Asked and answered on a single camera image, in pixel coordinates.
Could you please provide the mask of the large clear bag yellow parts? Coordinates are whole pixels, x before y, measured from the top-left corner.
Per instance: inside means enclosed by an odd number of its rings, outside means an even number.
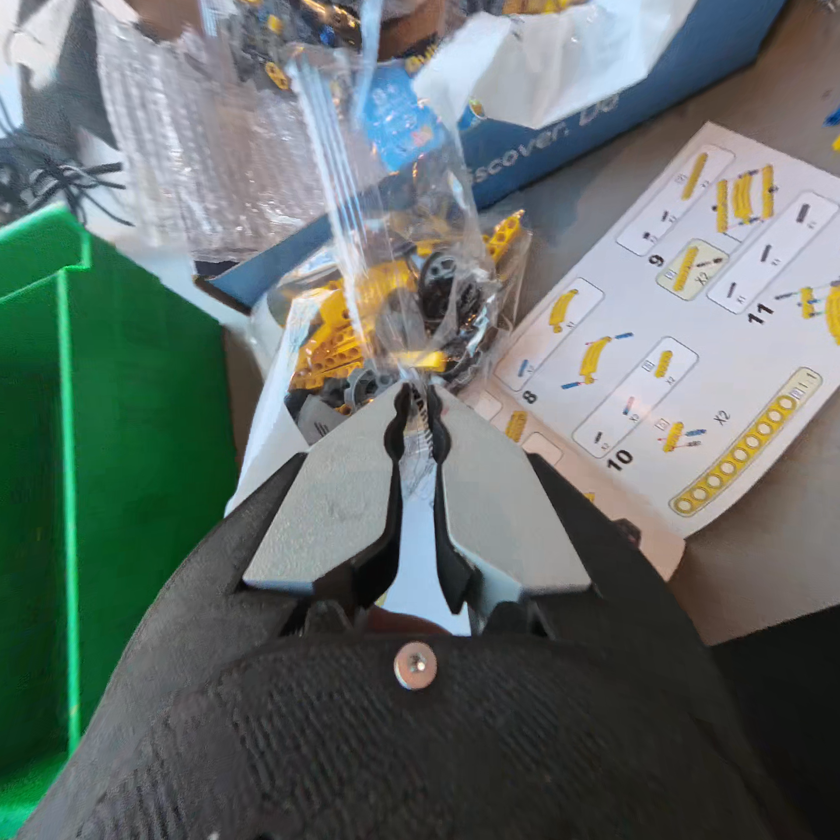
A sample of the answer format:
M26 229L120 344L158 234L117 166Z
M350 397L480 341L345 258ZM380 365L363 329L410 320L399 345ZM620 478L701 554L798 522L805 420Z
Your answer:
M325 213L272 259L248 337L268 362L232 512L393 384L408 383L409 483L431 457L427 386L488 373L513 325L532 234L479 218L455 126L404 60L299 47L288 63Z

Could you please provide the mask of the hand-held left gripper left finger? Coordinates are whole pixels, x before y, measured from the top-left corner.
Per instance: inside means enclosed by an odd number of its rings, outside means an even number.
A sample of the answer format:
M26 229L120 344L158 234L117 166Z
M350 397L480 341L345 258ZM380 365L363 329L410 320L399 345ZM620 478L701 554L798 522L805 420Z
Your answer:
M392 385L290 460L293 478L242 582L300 601L370 607L394 582L400 462L412 387Z

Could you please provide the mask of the green plastic bin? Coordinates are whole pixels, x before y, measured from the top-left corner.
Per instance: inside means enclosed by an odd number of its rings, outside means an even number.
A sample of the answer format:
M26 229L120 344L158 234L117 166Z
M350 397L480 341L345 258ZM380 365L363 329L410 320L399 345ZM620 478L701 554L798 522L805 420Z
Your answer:
M4 227L2 838L236 477L219 324L61 207Z

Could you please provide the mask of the white wrapping paper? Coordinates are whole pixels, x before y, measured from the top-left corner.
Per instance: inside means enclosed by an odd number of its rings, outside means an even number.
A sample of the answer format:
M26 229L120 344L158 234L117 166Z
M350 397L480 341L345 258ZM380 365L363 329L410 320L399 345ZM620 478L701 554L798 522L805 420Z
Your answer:
M540 14L478 11L413 80L454 127L471 102L489 120L541 130L645 80L693 1L572 2Z

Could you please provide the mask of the blue cardboard kit box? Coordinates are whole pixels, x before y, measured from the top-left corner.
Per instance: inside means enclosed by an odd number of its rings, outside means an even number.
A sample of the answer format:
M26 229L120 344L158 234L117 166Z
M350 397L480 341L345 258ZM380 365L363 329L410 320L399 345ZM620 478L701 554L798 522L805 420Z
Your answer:
M480 118L458 123L476 205L487 209L752 64L784 1L699 1L647 77L542 129Z

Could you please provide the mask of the white instruction booklet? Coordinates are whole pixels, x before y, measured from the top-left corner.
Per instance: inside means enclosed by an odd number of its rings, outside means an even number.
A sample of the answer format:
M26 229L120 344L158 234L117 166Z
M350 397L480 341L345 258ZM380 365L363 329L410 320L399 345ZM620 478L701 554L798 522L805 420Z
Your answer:
M704 126L462 399L665 580L838 391L838 175Z

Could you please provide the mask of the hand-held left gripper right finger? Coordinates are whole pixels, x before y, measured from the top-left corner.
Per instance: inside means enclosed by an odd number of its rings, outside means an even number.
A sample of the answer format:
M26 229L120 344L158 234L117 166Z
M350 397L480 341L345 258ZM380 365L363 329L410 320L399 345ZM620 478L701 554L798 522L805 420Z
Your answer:
M472 408L430 385L437 578L448 609L588 590L592 579L526 453Z

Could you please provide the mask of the grey desk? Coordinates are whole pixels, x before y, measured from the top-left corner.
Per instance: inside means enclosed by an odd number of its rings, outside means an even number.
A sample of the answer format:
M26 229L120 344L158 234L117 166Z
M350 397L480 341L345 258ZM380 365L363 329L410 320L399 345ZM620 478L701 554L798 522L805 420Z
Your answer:
M534 232L520 322L708 123L838 175L815 150L822 106L837 96L838 15L795 2L750 68L499 203L525 207ZM685 539L669 579L711 645L838 605L838 391L743 497Z

